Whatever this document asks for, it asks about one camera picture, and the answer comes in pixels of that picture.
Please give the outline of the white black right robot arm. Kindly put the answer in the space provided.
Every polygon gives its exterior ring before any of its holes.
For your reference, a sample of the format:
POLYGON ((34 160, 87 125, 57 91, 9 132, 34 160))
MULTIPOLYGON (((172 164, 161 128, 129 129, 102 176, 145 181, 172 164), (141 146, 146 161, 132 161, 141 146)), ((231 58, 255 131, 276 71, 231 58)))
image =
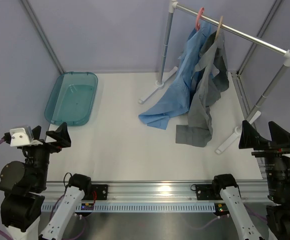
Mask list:
MULTIPOLYGON (((270 140, 262 137, 247 120, 241 127, 239 149, 253 149, 253 156, 264 159, 268 199, 275 204, 266 206, 269 232, 278 240, 290 240, 290 133, 273 121, 268 123, 270 140)), ((216 175, 211 193, 225 202, 239 239, 263 239, 241 200, 233 175, 216 175)))

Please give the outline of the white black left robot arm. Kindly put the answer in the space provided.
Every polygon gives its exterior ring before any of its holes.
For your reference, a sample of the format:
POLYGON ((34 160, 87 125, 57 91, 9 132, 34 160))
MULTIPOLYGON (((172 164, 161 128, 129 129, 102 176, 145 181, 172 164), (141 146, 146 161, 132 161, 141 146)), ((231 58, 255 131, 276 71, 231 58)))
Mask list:
POLYGON ((20 149, 24 161, 12 161, 0 172, 0 191, 4 199, 0 206, 1 222, 14 240, 60 240, 81 200, 92 193, 91 178, 73 174, 65 187, 58 209, 42 232, 38 231, 41 209, 47 188, 50 155, 71 147, 68 125, 63 122, 56 130, 47 131, 53 139, 40 139, 41 126, 10 129, 3 140, 11 147, 20 149))

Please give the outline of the grey shirt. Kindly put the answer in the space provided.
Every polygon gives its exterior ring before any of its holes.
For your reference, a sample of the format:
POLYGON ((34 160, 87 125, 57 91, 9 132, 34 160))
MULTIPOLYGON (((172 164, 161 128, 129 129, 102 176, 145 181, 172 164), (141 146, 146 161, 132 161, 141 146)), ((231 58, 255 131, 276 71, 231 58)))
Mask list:
POLYGON ((190 87, 187 125, 177 125, 175 142, 203 148, 212 139, 211 106, 229 88, 224 32, 212 33, 198 54, 190 87))

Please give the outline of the beige wooden hanger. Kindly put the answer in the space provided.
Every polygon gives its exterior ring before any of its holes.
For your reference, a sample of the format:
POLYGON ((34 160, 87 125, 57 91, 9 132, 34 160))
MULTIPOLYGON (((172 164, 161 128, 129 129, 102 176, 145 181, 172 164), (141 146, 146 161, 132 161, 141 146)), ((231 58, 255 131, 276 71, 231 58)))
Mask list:
POLYGON ((218 22, 218 25, 217 25, 217 30, 216 30, 216 33, 215 33, 214 42, 216 42, 217 39, 218 39, 219 33, 221 31, 222 24, 223 24, 223 16, 221 15, 220 19, 219 19, 219 22, 218 22))

